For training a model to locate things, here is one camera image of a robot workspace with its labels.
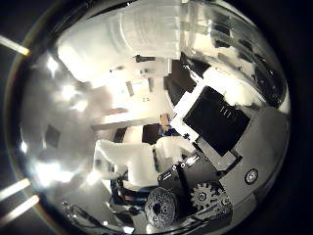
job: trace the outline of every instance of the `black gear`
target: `black gear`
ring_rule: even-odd
[[[208,183],[198,184],[191,195],[193,206],[198,210],[209,208],[218,200],[215,189]]]

